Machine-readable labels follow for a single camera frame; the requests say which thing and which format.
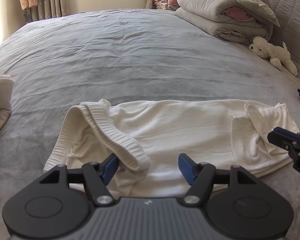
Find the white garment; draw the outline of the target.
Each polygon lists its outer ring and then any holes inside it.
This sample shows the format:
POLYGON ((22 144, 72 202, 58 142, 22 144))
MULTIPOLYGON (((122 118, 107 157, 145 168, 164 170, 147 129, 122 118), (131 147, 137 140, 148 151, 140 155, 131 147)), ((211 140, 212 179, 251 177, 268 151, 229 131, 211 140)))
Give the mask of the white garment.
POLYGON ((289 164, 287 151, 267 140, 276 127, 299 132, 283 103, 83 102, 68 110, 44 170, 80 168, 115 154, 119 169, 108 185, 114 197, 179 197, 188 190, 178 168, 181 153, 218 169, 240 165, 257 177, 289 164))

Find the white plush dog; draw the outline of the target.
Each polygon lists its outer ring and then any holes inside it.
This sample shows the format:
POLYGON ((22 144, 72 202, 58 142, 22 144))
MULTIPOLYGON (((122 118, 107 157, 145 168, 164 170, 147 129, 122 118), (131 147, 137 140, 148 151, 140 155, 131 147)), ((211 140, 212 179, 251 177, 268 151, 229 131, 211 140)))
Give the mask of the white plush dog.
POLYGON ((258 57, 269 60, 270 64, 278 70, 281 70, 284 66, 293 76, 298 75, 297 67, 291 60, 285 42, 280 47, 267 42, 262 37, 255 37, 252 44, 249 45, 249 50, 258 57))

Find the folded grey duvet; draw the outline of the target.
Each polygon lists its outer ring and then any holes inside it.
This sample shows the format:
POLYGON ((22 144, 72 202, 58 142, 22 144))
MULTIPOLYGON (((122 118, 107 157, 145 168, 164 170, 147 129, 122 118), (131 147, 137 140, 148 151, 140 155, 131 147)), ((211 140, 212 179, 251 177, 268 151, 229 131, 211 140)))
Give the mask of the folded grey duvet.
POLYGON ((255 12, 235 0, 177 0, 175 15, 207 34, 222 40, 249 45, 254 37, 269 40, 275 17, 255 12))

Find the beige patterned curtain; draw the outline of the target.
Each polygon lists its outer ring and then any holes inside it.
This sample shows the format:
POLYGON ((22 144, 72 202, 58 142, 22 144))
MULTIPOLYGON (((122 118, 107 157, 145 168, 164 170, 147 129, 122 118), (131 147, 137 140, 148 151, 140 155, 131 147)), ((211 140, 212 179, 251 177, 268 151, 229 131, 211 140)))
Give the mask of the beige patterned curtain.
POLYGON ((36 7, 23 10, 25 22, 62 17, 68 14, 66 0, 38 0, 36 7))

